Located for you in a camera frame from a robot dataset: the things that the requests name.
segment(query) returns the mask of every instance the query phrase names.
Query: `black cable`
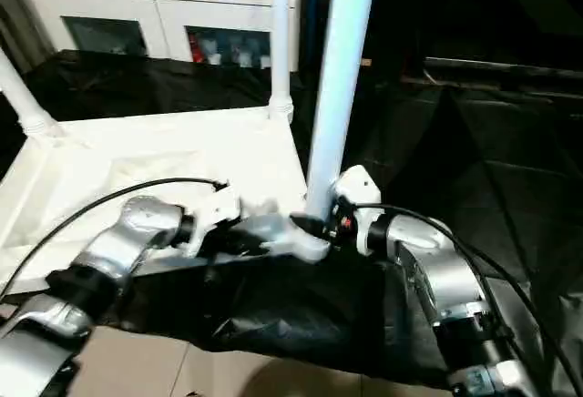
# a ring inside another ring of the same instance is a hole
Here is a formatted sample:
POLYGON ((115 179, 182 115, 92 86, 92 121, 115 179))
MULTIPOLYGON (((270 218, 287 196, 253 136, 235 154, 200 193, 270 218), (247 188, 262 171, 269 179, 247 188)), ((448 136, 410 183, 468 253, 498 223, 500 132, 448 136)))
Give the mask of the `black cable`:
POLYGON ((105 197, 102 197, 100 199, 96 199, 92 203, 89 203, 86 206, 84 206, 82 209, 79 209, 77 212, 75 212, 69 218, 65 219, 58 226, 56 226, 54 229, 52 229, 50 232, 48 232, 48 234, 46 234, 46 236, 44 236, 28 252, 28 254, 25 256, 25 258, 22 259, 22 261, 18 264, 18 266, 15 269, 15 272, 12 273, 12 275, 10 276, 10 279, 8 279, 8 281, 6 282, 6 285, 0 291, 0 304, 2 304, 2 301, 4 300, 5 296, 8 294, 8 292, 12 288, 12 285, 14 285, 16 279, 18 278, 18 276, 20 275, 22 270, 25 268, 25 266, 28 264, 28 262, 30 262, 30 260, 38 253, 38 251, 40 251, 62 229, 66 228, 71 223, 75 222, 77 219, 79 219, 80 217, 82 217, 83 215, 88 213, 91 209, 94 209, 97 206, 101 206, 102 204, 107 203, 108 201, 111 201, 112 199, 116 199, 117 197, 121 197, 123 195, 129 194, 130 192, 134 192, 136 190, 140 190, 143 188, 151 188, 152 186, 164 185, 167 183, 206 183, 206 184, 212 185, 215 188, 215 190, 220 190, 222 188, 225 188, 225 186, 226 186, 223 183, 219 183, 218 181, 209 180, 206 178, 183 178, 183 177, 161 178, 158 180, 151 180, 151 181, 146 181, 144 183, 139 183, 137 185, 130 186, 128 188, 123 188, 123 189, 117 190, 116 192, 112 192, 111 194, 108 194, 105 197))
POLYGON ((355 209, 371 208, 371 209, 391 210, 393 213, 406 215, 406 216, 409 216, 409 217, 412 217, 415 219, 419 219, 419 220, 423 221, 424 223, 430 225, 431 227, 433 227, 434 229, 436 229, 440 233, 442 233, 444 236, 446 236, 448 239, 450 239, 455 244, 455 246, 457 247, 459 252, 466 258, 466 260, 468 262, 472 262, 472 264, 470 264, 470 265, 473 267, 476 267, 476 274, 478 274, 478 277, 480 277, 480 281, 482 282, 482 284, 484 286, 484 290, 486 292, 488 302, 491 302, 490 305, 492 307, 496 308, 495 313, 499 314, 500 311, 499 311, 499 308, 497 307, 496 300, 494 298, 494 293, 491 291, 489 283, 487 282, 486 277, 484 277, 484 275, 482 274, 482 271, 477 269, 477 266, 475 265, 475 262, 474 262, 474 256, 477 256, 479 259, 483 260, 486 264, 488 264, 488 266, 490 266, 493 270, 495 270, 505 281, 508 282, 508 284, 510 284, 510 286, 512 287, 514 292, 521 299, 521 301, 523 302, 523 304, 527 308, 530 315, 532 315, 532 318, 534 319, 538 328, 540 329, 540 333, 543 335, 543 338, 545 338, 545 340, 547 340, 549 342, 549 344, 551 345, 551 349, 555 353, 561 366, 565 370, 565 374, 568 376, 568 379, 571 382, 571 385, 573 386, 573 390, 575 391, 575 394, 577 395, 577 397, 583 397, 583 387, 581 386, 581 383, 578 380, 577 374, 575 373, 575 369, 573 368, 573 366, 569 362, 567 355, 565 354, 563 349, 560 347, 560 344, 557 342, 557 340, 551 335, 551 332, 548 329, 548 326, 545 324, 544 320, 541 318, 540 314, 538 313, 537 309, 535 308, 535 306, 532 303, 532 301, 530 300, 530 298, 522 290, 522 287, 520 286, 520 284, 518 283, 516 278, 512 274, 510 274, 507 270, 505 270, 504 267, 502 267, 498 262, 496 262, 495 260, 490 258, 488 255, 486 255, 482 250, 474 247, 471 244, 465 243, 464 241, 459 239, 455 234, 450 232, 448 229, 446 229, 444 226, 442 226, 438 222, 435 222, 434 220, 430 219, 429 217, 426 217, 425 215, 417 213, 414 210, 400 208, 398 206, 392 206, 390 204, 382 204, 382 203, 356 204, 356 205, 353 205, 353 207, 355 209))

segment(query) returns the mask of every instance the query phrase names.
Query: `glass cabinet door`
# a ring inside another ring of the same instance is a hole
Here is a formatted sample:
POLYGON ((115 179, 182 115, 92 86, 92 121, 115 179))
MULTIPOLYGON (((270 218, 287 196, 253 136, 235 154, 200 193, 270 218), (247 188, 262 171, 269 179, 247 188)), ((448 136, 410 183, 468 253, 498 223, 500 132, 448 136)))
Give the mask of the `glass cabinet door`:
POLYGON ((138 21, 62 16, 77 49, 125 56, 147 56, 138 21))
POLYGON ((262 31, 187 26, 192 61, 211 65, 270 67, 270 35, 262 31))

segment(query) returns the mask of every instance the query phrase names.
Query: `white plastic part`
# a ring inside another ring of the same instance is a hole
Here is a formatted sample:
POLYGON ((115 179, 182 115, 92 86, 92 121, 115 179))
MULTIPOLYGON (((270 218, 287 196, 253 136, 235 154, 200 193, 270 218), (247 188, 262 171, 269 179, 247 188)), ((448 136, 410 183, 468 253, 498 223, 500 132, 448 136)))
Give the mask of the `white plastic part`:
MULTIPOLYGON (((334 194, 345 197, 353 204, 381 202, 381 190, 374 184, 373 179, 362 165, 348 168, 341 174, 334 186, 334 194)), ((356 249, 364 256, 373 252, 368 249, 366 244, 368 229, 383 212, 382 209, 371 208, 358 209, 354 212, 356 224, 358 224, 356 249)))
POLYGON ((222 55, 217 53, 209 56, 209 63, 211 65, 220 65, 220 61, 222 60, 222 55))
POLYGON ((27 136, 58 133, 58 124, 36 102, 2 48, 0 48, 0 91, 8 98, 27 136))
POLYGON ((271 67, 271 57, 261 56, 261 69, 266 69, 268 67, 271 67))
POLYGON ((251 53, 249 51, 239 52, 239 66, 240 67, 252 67, 253 63, 251 60, 251 53))
POLYGON ((308 172, 308 215, 327 219, 373 0, 332 0, 308 172))
POLYGON ((290 95, 290 0, 273 0, 271 6, 271 98, 270 116, 281 115, 288 122, 293 119, 290 95))
POLYGON ((199 253, 206 234, 215 229, 223 220, 232 221, 240 215, 239 195, 233 186, 215 192, 193 210, 195 229, 186 247, 186 256, 193 257, 199 253))

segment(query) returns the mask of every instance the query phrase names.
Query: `white pole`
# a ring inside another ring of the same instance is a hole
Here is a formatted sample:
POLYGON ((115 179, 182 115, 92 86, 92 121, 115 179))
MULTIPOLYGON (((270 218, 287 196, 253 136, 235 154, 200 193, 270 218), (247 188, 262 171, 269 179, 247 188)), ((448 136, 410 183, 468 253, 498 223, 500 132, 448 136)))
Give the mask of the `white pole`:
POLYGON ((0 48, 0 91, 18 115, 18 122, 27 136, 45 134, 56 127, 56 121, 36 102, 33 94, 18 75, 0 48))
POLYGON ((293 118, 290 95, 290 0, 273 0, 271 6, 271 98, 270 116, 293 118))
POLYGON ((353 107, 373 0, 332 0, 308 171, 306 212, 327 219, 353 107))

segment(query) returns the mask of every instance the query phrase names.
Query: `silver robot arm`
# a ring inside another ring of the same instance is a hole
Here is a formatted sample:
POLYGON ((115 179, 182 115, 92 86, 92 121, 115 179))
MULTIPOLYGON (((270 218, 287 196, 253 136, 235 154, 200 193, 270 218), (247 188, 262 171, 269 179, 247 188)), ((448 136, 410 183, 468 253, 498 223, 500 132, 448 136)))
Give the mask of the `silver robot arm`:
MULTIPOLYGON (((378 203, 381 193, 364 168, 348 169, 335 187, 349 204, 378 203)), ((524 365, 515 358, 507 336, 500 334, 482 286, 452 241, 431 225, 382 209, 333 211, 339 228, 335 237, 352 231, 363 255, 386 253, 400 265, 421 302, 437 345, 449 369, 455 396, 538 397, 524 365)))
POLYGON ((188 242, 193 219, 179 206, 137 197, 71 266, 51 273, 46 293, 0 328, 0 396, 66 395, 80 352, 148 249, 188 242))

